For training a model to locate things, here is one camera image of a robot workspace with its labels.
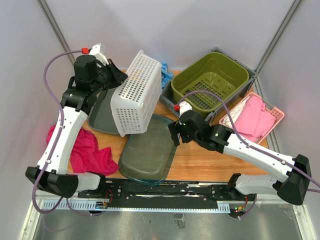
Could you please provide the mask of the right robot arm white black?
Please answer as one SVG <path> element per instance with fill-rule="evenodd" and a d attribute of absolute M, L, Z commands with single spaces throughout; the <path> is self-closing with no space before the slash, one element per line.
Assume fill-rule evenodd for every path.
<path fill-rule="evenodd" d="M 280 154 L 246 140 L 224 125 L 209 125 L 197 112 L 188 110 L 179 120 L 168 124 L 175 146 L 194 141 L 200 147 L 242 159 L 267 175 L 234 173 L 226 188 L 227 196 L 238 200 L 243 195 L 276 195 L 289 204 L 300 206 L 305 199 L 311 174 L 309 159 Z"/>

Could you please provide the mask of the translucent blue plastic tub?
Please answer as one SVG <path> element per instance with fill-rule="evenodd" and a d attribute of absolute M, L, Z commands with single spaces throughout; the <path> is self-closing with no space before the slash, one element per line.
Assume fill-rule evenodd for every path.
<path fill-rule="evenodd" d="M 124 177 L 148 186 L 167 178 L 177 149 L 168 128 L 173 122 L 153 114 L 145 133 L 130 135 L 118 161 Z"/>

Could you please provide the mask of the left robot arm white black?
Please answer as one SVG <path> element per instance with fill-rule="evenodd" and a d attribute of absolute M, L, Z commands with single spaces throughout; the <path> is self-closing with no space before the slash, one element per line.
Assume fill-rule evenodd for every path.
<path fill-rule="evenodd" d="M 37 190 L 66 199 L 83 191 L 96 198 L 107 193 L 105 176 L 93 171 L 69 174 L 68 164 L 78 133 L 98 95 L 119 87 L 128 76 L 102 53 L 78 56 L 73 68 L 74 76 L 57 102 L 59 116 L 46 150 L 37 165 L 29 166 L 25 172 L 33 183 L 33 197 Z"/>

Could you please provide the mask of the white perforated plastic basket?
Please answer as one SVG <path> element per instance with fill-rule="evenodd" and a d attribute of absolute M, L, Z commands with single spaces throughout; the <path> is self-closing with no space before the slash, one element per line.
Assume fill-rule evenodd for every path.
<path fill-rule="evenodd" d="M 128 78 L 117 87 L 110 109 L 121 137 L 147 131 L 162 93 L 162 64 L 140 50 L 126 71 Z"/>

